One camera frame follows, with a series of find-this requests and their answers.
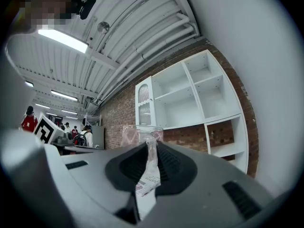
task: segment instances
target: white cabinet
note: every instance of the white cabinet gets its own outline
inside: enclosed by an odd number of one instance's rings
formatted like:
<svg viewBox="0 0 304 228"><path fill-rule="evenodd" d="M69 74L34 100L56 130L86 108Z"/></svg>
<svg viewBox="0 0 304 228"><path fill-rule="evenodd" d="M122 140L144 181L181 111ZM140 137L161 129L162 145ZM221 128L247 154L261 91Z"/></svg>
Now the white cabinet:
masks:
<svg viewBox="0 0 304 228"><path fill-rule="evenodd" d="M235 155L231 163L247 171L244 114L229 78L208 50L145 79L135 89L136 124L164 130L205 124L209 154ZM227 120L232 122L235 142L211 148L208 125Z"/></svg>

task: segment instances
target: black backpack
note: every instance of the black backpack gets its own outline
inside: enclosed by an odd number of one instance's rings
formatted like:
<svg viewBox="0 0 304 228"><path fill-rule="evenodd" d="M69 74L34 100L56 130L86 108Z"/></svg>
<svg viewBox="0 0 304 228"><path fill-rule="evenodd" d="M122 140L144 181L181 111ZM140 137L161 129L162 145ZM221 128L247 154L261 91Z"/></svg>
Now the black backpack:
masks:
<svg viewBox="0 0 304 228"><path fill-rule="evenodd" d="M79 145L79 146L87 146L87 143L86 143L86 134L88 133L88 131L87 132L85 132L85 134L77 134L76 136L75 136L75 138L74 138L74 140L75 140L75 145Z"/></svg>

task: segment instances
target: person in white shirt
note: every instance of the person in white shirt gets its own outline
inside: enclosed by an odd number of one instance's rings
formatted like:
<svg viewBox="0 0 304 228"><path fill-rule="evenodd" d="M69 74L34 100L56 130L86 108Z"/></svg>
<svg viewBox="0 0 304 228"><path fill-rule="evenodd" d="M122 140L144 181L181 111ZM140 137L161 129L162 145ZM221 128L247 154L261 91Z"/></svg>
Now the person in white shirt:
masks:
<svg viewBox="0 0 304 228"><path fill-rule="evenodd" d="M65 126L66 126L65 133L71 133L71 128L69 126L69 123L66 123Z"/></svg>
<svg viewBox="0 0 304 228"><path fill-rule="evenodd" d="M88 132L85 135L86 145L87 145L87 147L93 148L93 134L92 134L92 129L91 129L90 125L85 125L85 127L83 128L83 130L80 134L85 134L86 132Z"/></svg>

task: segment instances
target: red jacket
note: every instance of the red jacket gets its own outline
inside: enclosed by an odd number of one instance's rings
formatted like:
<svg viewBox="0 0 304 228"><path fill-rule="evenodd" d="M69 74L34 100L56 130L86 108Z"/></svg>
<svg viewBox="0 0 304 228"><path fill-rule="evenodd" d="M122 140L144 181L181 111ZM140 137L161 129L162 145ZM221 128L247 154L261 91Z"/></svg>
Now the red jacket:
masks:
<svg viewBox="0 0 304 228"><path fill-rule="evenodd" d="M35 115L32 116L25 115L21 123L21 126L25 131L34 132L34 129L37 124L38 124L38 120Z"/></svg>
<svg viewBox="0 0 304 228"><path fill-rule="evenodd" d="M77 134L78 134L77 129L73 128L73 130L72 130L72 139L74 139Z"/></svg>

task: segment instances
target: lit light fixture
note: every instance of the lit light fixture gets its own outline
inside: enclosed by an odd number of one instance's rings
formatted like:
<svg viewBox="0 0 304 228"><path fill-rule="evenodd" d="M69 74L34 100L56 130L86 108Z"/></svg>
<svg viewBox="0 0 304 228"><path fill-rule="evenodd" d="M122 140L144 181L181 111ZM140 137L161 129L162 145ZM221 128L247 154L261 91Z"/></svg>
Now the lit light fixture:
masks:
<svg viewBox="0 0 304 228"><path fill-rule="evenodd" d="M37 103L36 103L36 105L37 105L37 106L41 106L41 107L44 107L44 108L47 108L47 109L49 109L49 107L48 107L48 106L44 106L44 105L41 105L41 104L37 104Z"/></svg>
<svg viewBox="0 0 304 228"><path fill-rule="evenodd" d="M33 83L29 82L29 81L25 81L25 84L30 86L30 87L34 87Z"/></svg>
<svg viewBox="0 0 304 228"><path fill-rule="evenodd" d="M70 100L72 100L72 101L77 101L77 98L75 98L75 97L72 97L72 96L69 96L69 95L65 95L65 94L59 93L59 92L54 91L54 90L51 90L51 92L52 92L53 94L55 94L55 95L58 95L58 96L61 96L61 97L65 97L65 98L68 98L68 99L70 99Z"/></svg>
<svg viewBox="0 0 304 228"><path fill-rule="evenodd" d="M46 114L49 114L49 115L52 115L52 116L57 116L56 114L49 113L49 112L46 112Z"/></svg>
<svg viewBox="0 0 304 228"><path fill-rule="evenodd" d="M71 114L75 114L75 115L77 115L77 113L76 112L69 112L69 111L65 111L65 110L61 110L62 112L67 112L67 113L71 113Z"/></svg>
<svg viewBox="0 0 304 228"><path fill-rule="evenodd" d="M86 52L87 44L77 40L69 35L66 35L64 33L61 33L54 29L40 29L38 30L38 34L43 35L45 37L48 37L50 39L53 39L55 41L58 41L62 44L65 44L71 48L74 48L82 53Z"/></svg>

